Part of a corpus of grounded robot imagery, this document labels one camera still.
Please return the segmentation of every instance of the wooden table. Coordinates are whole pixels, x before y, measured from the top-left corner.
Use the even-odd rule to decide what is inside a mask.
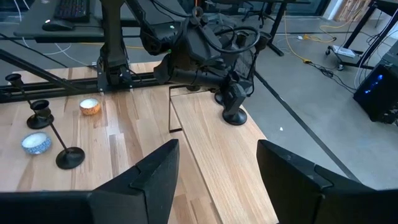
[[[132,64],[150,72],[158,62]],[[95,77],[89,68],[55,69],[62,78]],[[21,72],[26,83],[42,82]],[[79,102],[95,97],[102,110],[80,113]],[[112,94],[49,99],[54,125],[67,146],[86,152],[82,165],[61,170],[55,164],[61,144],[50,127],[53,145],[31,156],[21,140],[35,132],[26,102],[0,105],[0,191],[91,190],[116,177],[172,138],[180,140],[180,170],[169,223],[277,223],[256,162],[256,144],[265,139],[249,116],[243,126],[226,124],[222,107],[210,93],[172,91],[172,128],[168,131],[169,87],[138,88]]]

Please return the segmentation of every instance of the candle holder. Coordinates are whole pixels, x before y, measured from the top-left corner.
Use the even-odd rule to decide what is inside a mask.
[[[30,108],[32,108],[32,103],[28,99],[28,97],[25,94],[25,91],[23,89],[24,82],[21,79],[21,75],[17,74],[17,73],[10,74],[10,75],[6,76],[6,80],[9,81],[9,83],[11,83],[11,85],[13,87],[18,88],[21,91],[21,93],[24,95],[24,98],[28,102]],[[37,114],[35,113],[27,119],[26,125],[30,129],[42,129],[42,128],[45,128],[48,125],[50,125],[50,123],[52,123],[53,121],[54,121],[54,117],[52,115],[50,115],[49,118],[46,119],[46,118],[38,117]]]
[[[32,103],[30,108],[35,111],[37,116],[41,118],[48,119],[51,116],[51,110],[49,108],[49,102],[47,100],[38,100]],[[67,148],[63,143],[59,133],[55,129],[52,121],[50,126],[60,141],[63,150],[57,155],[55,163],[61,169],[73,169],[80,165],[85,160],[85,152],[79,147],[69,147]]]

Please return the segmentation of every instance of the metal table leg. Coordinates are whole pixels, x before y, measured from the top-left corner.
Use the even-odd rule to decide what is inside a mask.
[[[284,12],[285,12],[285,10],[286,10],[286,6],[287,6],[287,3],[285,3],[285,2],[283,2],[283,3],[280,4],[280,8],[279,8],[279,10],[278,10],[278,13],[277,13],[276,18],[275,18],[274,25],[272,25],[272,29],[271,29],[271,33],[270,33],[270,35],[272,36],[272,39],[268,41],[268,47],[269,47],[270,49],[272,49],[272,50],[273,50],[277,55],[279,55],[279,56],[283,56],[284,53],[283,53],[281,50],[279,50],[279,49],[272,43],[272,41],[274,40],[274,37],[275,37],[275,34],[276,34],[277,30],[278,30],[280,21],[282,20],[282,17],[284,16]]]

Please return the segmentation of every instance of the power strip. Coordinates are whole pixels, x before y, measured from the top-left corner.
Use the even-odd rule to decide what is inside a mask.
[[[334,45],[333,46],[333,51],[336,54],[344,55],[344,56],[347,56],[347,57],[350,57],[350,58],[355,58],[355,53],[352,50],[346,49],[344,47],[340,47],[340,46]]]

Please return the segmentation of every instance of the keyboard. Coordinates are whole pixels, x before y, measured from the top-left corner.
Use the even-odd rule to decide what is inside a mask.
[[[60,0],[54,18],[70,22],[89,22],[90,0]]]

